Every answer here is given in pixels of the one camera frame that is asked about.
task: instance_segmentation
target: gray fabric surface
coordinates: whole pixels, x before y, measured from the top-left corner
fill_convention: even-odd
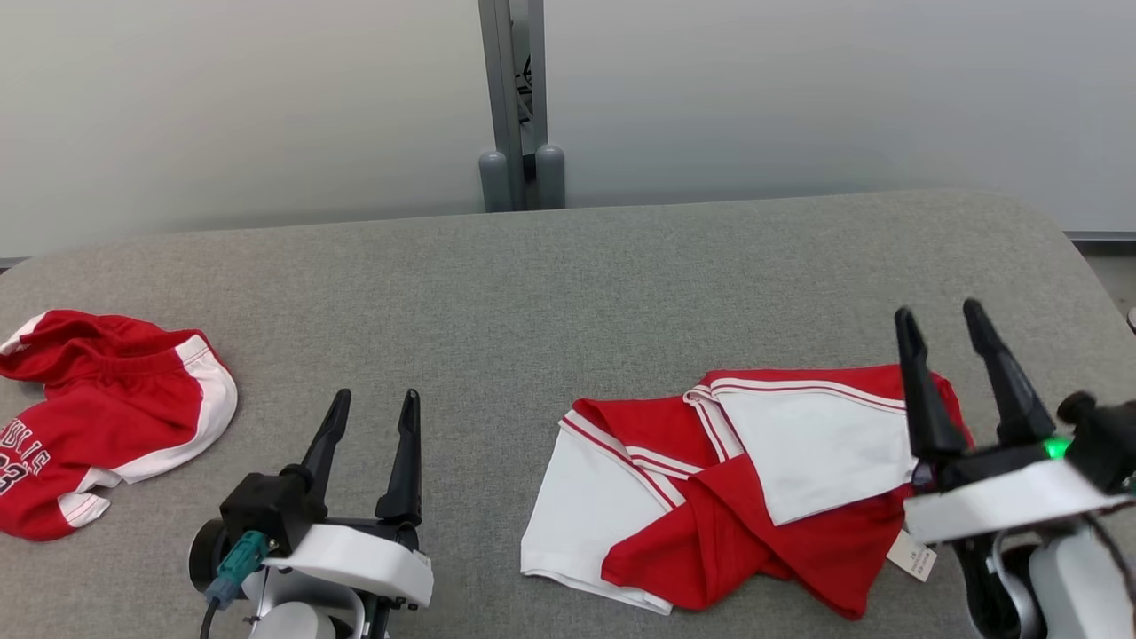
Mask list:
[[[520,537],[578,397],[676,395],[712,368],[895,360],[913,306],[933,366],[979,441],[995,408],[962,300],[980,298],[1051,409],[1088,388],[1136,395],[1136,339],[1046,217],[995,196],[900,192],[437,217],[195,233],[84,248],[0,276],[0,334],[50,308],[200,327],[241,404],[193,462],[110,492],[51,543],[0,538],[0,634],[197,637],[186,548],[248,472],[298,460],[340,387],[354,405],[328,503],[365,516],[385,486],[403,391],[423,397],[428,609],[395,637],[960,637],[949,551],[926,584],[885,566],[850,623],[793,583],[755,578],[670,617],[523,578]],[[0,416],[37,401],[0,381]],[[1133,548],[1136,528],[1112,517]],[[247,636],[248,607],[214,637]]]

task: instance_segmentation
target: white wall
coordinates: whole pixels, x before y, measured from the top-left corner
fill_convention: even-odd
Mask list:
[[[473,0],[0,0],[0,258],[484,210]]]
[[[569,206],[952,185],[1136,231],[1136,3],[544,3]]]

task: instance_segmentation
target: teal cable connector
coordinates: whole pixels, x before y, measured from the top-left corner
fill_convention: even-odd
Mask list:
[[[262,532],[250,530],[241,536],[225,561],[217,566],[217,579],[206,588],[206,603],[217,599],[217,609],[224,611],[241,592],[241,583],[268,556],[268,538]]]

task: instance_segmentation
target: red fabric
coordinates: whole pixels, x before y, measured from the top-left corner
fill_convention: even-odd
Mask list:
[[[81,486],[90,470],[114,471],[199,434],[203,387],[175,349],[195,337],[201,342],[192,343],[208,342],[199,331],[74,310],[52,310],[0,349],[0,375],[42,383],[47,398],[0,430],[0,530],[49,540],[106,508],[94,496],[60,501],[90,487]],[[137,481],[182,463],[149,459],[99,483]]]
[[[718,463],[702,423],[682,397],[660,399],[578,399],[573,409],[611,433],[625,447],[636,446],[704,468]],[[634,453],[635,462],[642,462]]]
[[[826,380],[885,398],[903,397],[894,365],[715,372],[703,383],[720,377]],[[936,376],[936,384],[952,420],[970,441],[950,383]],[[691,420],[684,423],[693,428]],[[608,428],[620,430],[615,423]],[[705,466],[688,481],[676,480],[686,497],[684,505],[611,548],[603,562],[605,581],[640,588],[680,607],[704,609],[752,574],[792,576],[842,616],[863,616],[871,583],[903,525],[903,499],[910,496],[910,487],[775,526],[749,455]]]

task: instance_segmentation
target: green led light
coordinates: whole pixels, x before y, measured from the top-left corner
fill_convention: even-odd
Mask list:
[[[1066,437],[1051,437],[1042,442],[1045,447],[1045,454],[1050,456],[1050,459],[1063,459],[1064,451],[1069,448],[1072,440]]]

